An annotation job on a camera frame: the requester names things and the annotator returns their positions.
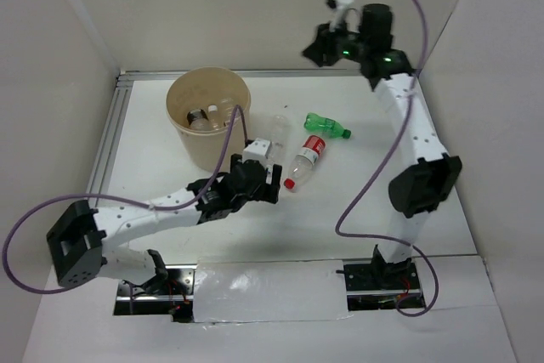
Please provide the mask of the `slim clear bottle blue cap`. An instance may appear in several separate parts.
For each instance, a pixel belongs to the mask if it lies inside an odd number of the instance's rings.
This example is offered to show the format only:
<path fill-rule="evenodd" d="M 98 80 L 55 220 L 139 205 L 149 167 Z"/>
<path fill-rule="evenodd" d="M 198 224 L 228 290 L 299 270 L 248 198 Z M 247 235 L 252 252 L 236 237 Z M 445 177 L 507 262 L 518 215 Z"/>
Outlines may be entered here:
<path fill-rule="evenodd" d="M 268 164 L 281 164 L 285 159 L 286 146 L 290 134 L 290 123 L 281 115 L 273 116 L 269 125 L 268 140 L 270 149 L 268 153 Z"/>

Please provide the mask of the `red label bottle red cap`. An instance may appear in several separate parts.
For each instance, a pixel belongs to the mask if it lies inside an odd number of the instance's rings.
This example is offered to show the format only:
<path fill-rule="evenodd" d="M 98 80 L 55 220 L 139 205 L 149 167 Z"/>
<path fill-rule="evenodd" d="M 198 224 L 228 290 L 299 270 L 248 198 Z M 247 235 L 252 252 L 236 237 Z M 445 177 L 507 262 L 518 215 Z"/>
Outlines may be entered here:
<path fill-rule="evenodd" d="M 284 186 L 291 191 L 305 184 L 312 176 L 316 162 L 326 148 L 326 142 L 317 135 L 310 135 L 294 156 Z"/>

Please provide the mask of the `black label clear bottle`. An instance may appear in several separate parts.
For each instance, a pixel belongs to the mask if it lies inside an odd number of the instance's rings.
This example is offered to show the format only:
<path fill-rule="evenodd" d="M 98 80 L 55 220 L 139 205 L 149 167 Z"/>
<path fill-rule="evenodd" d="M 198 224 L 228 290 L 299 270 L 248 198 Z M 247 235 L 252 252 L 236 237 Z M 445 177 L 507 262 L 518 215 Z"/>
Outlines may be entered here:
<path fill-rule="evenodd" d="M 190 128 L 195 131 L 207 132 L 211 130 L 207 113 L 203 109 L 194 109 L 189 111 L 186 118 Z"/>

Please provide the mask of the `clear crushed bottle white cap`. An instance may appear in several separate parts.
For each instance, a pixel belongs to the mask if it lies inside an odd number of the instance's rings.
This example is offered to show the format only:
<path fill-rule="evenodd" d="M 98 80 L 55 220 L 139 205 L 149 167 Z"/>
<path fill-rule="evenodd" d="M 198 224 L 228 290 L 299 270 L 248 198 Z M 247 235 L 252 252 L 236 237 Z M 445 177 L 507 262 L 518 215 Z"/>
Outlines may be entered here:
<path fill-rule="evenodd" d="M 212 130 L 219 130 L 224 127 L 224 119 L 216 105 L 207 107 L 207 118 Z"/>

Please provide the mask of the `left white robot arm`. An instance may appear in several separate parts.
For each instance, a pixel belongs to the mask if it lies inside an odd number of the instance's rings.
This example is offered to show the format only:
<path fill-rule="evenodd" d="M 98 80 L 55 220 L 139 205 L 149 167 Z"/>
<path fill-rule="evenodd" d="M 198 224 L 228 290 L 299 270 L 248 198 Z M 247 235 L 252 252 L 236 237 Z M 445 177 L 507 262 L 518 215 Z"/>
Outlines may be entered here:
<path fill-rule="evenodd" d="M 155 249 L 133 250 L 128 243 L 155 233 L 193 227 L 228 217 L 249 201 L 275 204 L 282 167 L 264 167 L 234 154 L 230 171 L 209 184 L 199 179 L 148 207 L 97 207 L 75 201 L 47 233 L 47 243 L 60 287 L 72 289 L 104 277 L 125 281 L 157 294 L 169 274 Z"/>

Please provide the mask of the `green plastic bottle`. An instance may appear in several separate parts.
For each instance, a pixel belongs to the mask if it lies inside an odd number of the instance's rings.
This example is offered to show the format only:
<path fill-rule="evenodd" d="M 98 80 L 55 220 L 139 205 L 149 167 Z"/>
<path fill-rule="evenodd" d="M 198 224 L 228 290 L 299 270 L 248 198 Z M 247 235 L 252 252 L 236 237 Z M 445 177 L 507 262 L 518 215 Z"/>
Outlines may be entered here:
<path fill-rule="evenodd" d="M 318 133 L 328 139 L 349 139 L 351 131 L 331 118 L 320 116 L 314 112 L 307 114 L 303 127 L 312 133 Z"/>

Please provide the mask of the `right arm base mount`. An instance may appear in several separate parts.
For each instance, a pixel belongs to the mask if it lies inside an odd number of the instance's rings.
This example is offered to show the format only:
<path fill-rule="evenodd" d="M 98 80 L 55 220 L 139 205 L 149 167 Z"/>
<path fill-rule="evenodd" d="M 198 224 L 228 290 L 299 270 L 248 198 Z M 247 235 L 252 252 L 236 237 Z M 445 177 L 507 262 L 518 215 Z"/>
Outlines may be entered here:
<path fill-rule="evenodd" d="M 371 260 L 343 263 L 336 273 L 344 279 L 348 311 L 426 307 L 411 258 L 397 264 L 386 263 L 375 247 Z"/>

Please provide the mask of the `blue label water bottle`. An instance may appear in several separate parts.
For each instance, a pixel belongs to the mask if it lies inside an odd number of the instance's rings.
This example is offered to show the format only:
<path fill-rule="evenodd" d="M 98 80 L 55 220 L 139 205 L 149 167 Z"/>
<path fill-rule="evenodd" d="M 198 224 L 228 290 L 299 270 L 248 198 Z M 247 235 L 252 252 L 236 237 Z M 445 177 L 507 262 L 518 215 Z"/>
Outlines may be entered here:
<path fill-rule="evenodd" d="M 220 100 L 219 109 L 224 125 L 227 127 L 230 125 L 232 119 L 236 119 L 240 116 L 240 111 L 243 111 L 243 106 L 240 105 L 235 99 L 227 97 Z"/>

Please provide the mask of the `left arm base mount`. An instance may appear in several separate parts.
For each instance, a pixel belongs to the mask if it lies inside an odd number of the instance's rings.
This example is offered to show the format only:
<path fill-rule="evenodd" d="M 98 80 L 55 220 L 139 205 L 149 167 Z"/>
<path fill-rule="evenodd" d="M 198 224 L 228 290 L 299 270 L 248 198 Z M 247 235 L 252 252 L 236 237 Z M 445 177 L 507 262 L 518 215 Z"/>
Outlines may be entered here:
<path fill-rule="evenodd" d="M 114 316 L 167 315 L 173 322 L 192 323 L 196 264 L 167 264 L 167 279 L 151 292 L 120 281 Z"/>

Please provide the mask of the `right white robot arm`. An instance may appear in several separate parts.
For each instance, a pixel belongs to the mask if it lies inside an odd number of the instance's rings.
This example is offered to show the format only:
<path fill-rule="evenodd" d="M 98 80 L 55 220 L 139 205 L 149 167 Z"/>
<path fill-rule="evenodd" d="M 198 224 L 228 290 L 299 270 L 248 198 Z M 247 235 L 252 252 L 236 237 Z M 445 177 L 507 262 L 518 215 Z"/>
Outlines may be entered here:
<path fill-rule="evenodd" d="M 348 7 L 329 0 L 331 22 L 316 29 L 314 41 L 302 52 L 317 66 L 333 66 L 351 60 L 360 66 L 397 136 L 394 150 L 404 170 L 388 185 L 394 208 L 388 236 L 372 256 L 371 278 L 389 288 L 411 262 L 412 246 L 430 213 L 445 201 L 462 170 L 462 161 L 439 141 L 419 88 L 416 72 L 405 53 L 393 47 L 393 13 L 388 5 L 363 7 L 357 31 L 348 28 Z"/>

